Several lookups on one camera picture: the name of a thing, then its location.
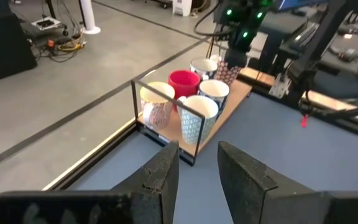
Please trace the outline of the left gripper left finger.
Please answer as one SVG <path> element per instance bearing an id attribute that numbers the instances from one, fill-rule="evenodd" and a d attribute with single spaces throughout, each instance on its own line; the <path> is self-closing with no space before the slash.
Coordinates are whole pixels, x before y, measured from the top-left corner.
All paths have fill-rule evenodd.
<path id="1" fill-rule="evenodd" d="M 112 188 L 112 224 L 173 224 L 179 145 L 172 141 Z"/>

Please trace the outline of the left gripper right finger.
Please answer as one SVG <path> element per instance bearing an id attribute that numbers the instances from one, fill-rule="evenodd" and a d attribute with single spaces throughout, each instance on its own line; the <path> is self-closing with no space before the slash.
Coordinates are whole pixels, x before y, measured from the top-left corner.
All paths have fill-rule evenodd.
<path id="1" fill-rule="evenodd" d="M 317 192 L 226 141 L 218 143 L 218 166 L 234 224 L 322 224 Z"/>

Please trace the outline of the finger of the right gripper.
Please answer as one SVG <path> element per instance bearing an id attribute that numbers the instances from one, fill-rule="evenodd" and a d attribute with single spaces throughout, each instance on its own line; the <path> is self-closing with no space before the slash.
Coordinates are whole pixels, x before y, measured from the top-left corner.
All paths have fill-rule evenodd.
<path id="1" fill-rule="evenodd" d="M 236 66 L 236 53 L 235 51 L 228 49 L 224 56 L 224 61 L 227 67 Z"/>
<path id="2" fill-rule="evenodd" d="M 236 51 L 235 66 L 246 67 L 248 63 L 247 54 L 241 51 Z"/>

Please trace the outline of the red diamond pattern mug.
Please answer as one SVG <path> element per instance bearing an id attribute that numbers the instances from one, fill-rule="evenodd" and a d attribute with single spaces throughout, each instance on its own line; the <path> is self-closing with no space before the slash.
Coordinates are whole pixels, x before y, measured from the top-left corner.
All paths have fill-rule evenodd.
<path id="1" fill-rule="evenodd" d="M 226 85 L 231 86 L 234 80 L 240 74 L 242 68 L 234 66 L 229 68 L 228 63 L 221 60 L 218 63 L 218 69 L 214 75 L 214 79 L 224 82 Z"/>

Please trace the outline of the blue floral white mug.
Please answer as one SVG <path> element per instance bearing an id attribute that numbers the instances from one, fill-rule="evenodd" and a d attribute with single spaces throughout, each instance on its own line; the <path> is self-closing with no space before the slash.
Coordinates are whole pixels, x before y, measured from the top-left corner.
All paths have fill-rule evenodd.
<path id="1" fill-rule="evenodd" d="M 218 65 L 209 58 L 195 58 L 190 63 L 190 70 L 196 73 L 201 81 L 214 79 Z"/>
<path id="2" fill-rule="evenodd" d="M 204 80 L 200 83 L 198 87 L 198 95 L 211 98 L 218 105 L 219 111 L 217 118 L 220 117 L 220 115 L 222 114 L 226 106 L 229 94 L 229 86 L 220 80 Z"/>

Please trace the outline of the teal geometric pattern mug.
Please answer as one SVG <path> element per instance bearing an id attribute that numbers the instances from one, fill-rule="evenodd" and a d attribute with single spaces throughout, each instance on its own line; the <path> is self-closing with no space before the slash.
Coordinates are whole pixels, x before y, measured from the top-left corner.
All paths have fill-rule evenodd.
<path id="1" fill-rule="evenodd" d="M 219 112 L 217 103 L 211 98 L 201 95 L 193 95 L 189 97 L 181 96 L 178 101 L 205 117 L 200 140 L 200 142 L 203 142 L 209 136 L 212 127 L 216 122 Z M 178 107 L 177 110 L 181 119 L 181 133 L 183 139 L 187 144 L 197 144 L 202 119 L 183 107 Z"/>

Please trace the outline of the pink patterned mug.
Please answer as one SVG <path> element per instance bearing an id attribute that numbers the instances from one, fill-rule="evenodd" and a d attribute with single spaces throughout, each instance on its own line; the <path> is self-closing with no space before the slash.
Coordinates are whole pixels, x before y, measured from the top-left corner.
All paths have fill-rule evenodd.
<path id="1" fill-rule="evenodd" d="M 150 82 L 148 86 L 160 91 L 170 98 L 175 96 L 174 88 L 164 82 Z M 163 129 L 170 120 L 173 103 L 152 92 L 146 87 L 140 89 L 142 116 L 145 124 L 151 129 Z"/>

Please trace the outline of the wooden board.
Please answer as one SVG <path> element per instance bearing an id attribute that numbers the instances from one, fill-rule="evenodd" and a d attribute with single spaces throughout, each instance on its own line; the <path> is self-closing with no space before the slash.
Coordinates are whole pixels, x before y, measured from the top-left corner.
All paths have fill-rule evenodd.
<path id="1" fill-rule="evenodd" d="M 177 112 L 172 111 L 170 119 L 166 127 L 155 129 L 147 126 L 146 117 L 143 112 L 136 111 L 135 124 L 140 132 L 143 132 L 150 139 L 161 143 L 168 144 L 170 141 L 178 141 L 180 148 L 180 159 L 190 166 L 195 165 L 198 154 L 206 147 L 206 145 L 216 135 L 223 124 L 231 117 L 238 106 L 249 97 L 252 87 L 245 82 L 246 78 L 256 79 L 258 71 L 252 68 L 242 68 L 232 83 L 233 92 L 228 96 L 228 103 L 223 110 L 223 114 L 218 118 L 211 128 L 211 132 L 204 141 L 197 140 L 195 144 L 185 142 L 181 132 L 181 121 Z"/>

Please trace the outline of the monitor with blue screen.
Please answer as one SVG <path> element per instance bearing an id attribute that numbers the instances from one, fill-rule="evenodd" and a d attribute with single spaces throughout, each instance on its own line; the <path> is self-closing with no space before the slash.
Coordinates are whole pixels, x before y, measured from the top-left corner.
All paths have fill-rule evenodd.
<path id="1" fill-rule="evenodd" d="M 329 0 L 275 0 L 274 9 L 277 12 L 288 11 L 304 6 L 325 3 Z"/>

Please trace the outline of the white floor appliance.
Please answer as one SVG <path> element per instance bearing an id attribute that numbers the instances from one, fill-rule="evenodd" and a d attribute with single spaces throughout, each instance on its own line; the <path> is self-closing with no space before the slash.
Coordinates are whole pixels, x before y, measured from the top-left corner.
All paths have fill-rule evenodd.
<path id="1" fill-rule="evenodd" d="M 192 0 L 172 0 L 172 14 L 187 17 L 191 13 Z"/>

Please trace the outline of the white pole with round base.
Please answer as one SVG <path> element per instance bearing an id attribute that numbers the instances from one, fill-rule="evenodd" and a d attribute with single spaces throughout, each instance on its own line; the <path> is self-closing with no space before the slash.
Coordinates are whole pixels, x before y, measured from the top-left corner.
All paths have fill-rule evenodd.
<path id="1" fill-rule="evenodd" d="M 96 26 L 94 12 L 91 0 L 79 0 L 81 16 L 83 18 L 84 28 L 83 33 L 94 35 L 101 32 L 101 29 Z"/>

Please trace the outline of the large black box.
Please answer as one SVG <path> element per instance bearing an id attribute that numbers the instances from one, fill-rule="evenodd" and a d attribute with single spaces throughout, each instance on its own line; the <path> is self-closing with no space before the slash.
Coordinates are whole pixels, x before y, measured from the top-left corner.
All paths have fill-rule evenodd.
<path id="1" fill-rule="evenodd" d="M 19 18 L 7 0 L 0 0 L 0 79 L 37 66 Z"/>

